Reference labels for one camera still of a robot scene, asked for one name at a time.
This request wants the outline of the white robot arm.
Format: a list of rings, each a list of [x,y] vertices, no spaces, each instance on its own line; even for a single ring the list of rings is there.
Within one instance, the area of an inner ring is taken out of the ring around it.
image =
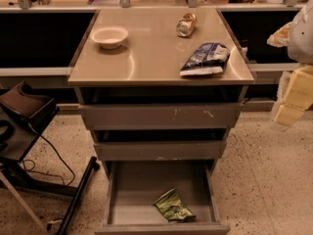
[[[290,23],[268,39],[274,47],[288,47],[288,55],[299,63],[293,72],[284,71],[272,108],[271,128],[287,131],[313,105],[313,0],[309,0]]]

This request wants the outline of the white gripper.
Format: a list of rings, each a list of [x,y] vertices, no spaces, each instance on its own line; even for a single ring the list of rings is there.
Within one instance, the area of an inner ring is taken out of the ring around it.
[[[267,44],[286,47],[290,41],[290,29],[291,23],[286,23],[269,36]],[[313,104],[313,66],[301,67],[291,74],[284,103],[287,105],[275,105],[271,112],[270,128],[275,131],[289,130],[301,119],[303,110],[308,110]]]

